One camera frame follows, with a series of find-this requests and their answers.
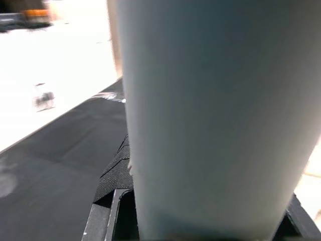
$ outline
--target black rubber mat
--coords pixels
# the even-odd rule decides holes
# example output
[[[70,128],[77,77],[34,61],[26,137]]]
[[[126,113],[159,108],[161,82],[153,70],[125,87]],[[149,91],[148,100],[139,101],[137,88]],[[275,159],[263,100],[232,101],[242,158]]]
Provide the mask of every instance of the black rubber mat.
[[[128,170],[129,157],[129,142],[126,135],[117,155],[100,177],[94,201],[98,201],[116,188],[133,188],[132,177]]]
[[[126,133],[124,104],[96,98],[2,153],[0,239],[81,240],[99,178]]]

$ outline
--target white cylinder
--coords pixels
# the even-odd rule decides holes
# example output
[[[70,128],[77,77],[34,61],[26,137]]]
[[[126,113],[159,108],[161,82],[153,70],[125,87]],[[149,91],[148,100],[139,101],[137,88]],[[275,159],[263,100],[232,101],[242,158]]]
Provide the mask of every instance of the white cylinder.
[[[269,239],[321,128],[321,1],[118,1],[141,239]]]

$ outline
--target black tray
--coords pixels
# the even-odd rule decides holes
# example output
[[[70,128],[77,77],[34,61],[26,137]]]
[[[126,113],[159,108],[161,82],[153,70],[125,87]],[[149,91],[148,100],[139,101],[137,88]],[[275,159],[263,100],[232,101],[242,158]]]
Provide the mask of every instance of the black tray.
[[[116,189],[105,241],[138,239],[134,191]],[[295,195],[273,240],[321,240],[320,231],[301,207]]]

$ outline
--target black mat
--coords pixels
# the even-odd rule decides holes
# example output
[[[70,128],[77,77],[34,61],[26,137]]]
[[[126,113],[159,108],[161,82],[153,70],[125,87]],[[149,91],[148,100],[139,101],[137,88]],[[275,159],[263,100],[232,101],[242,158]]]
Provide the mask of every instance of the black mat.
[[[129,140],[128,135],[126,135],[117,155],[107,165],[100,177],[94,198],[95,202],[117,188],[133,188],[132,176],[128,170],[129,157]]]
[[[121,81],[107,91],[122,91]],[[99,178],[126,133],[124,104],[95,98],[2,153],[1,240],[81,240]]]

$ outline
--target white floor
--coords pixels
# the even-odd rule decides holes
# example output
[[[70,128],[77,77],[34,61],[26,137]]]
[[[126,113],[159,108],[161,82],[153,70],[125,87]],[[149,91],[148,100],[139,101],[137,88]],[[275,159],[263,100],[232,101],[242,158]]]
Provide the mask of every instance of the white floor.
[[[295,193],[321,231],[321,138],[310,156]]]
[[[115,81],[106,32],[57,24],[0,34],[0,152]],[[32,107],[39,82],[53,90],[54,109]]]

